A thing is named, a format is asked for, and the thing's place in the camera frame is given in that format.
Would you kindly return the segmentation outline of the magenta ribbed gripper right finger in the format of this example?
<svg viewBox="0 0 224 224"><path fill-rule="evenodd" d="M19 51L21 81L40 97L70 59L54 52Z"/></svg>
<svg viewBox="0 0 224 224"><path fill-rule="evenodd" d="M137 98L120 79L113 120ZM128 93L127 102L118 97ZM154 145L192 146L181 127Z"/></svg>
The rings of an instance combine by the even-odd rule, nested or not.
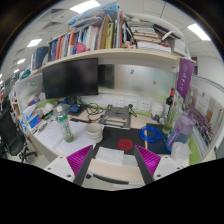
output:
<svg viewBox="0 0 224 224"><path fill-rule="evenodd" d="M155 170L161 160L160 156L139 145L135 146L135 158L137 160L141 173L149 173L150 176L154 175Z"/></svg>

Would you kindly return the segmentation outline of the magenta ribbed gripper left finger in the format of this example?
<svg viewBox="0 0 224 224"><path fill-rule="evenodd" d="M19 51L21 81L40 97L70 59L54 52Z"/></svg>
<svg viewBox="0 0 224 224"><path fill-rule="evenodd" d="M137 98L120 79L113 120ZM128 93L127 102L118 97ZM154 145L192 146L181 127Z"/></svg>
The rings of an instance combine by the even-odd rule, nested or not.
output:
<svg viewBox="0 0 224 224"><path fill-rule="evenodd" d="M66 157L75 176L78 175L88 153L92 152L93 146L89 145Z"/></svg>

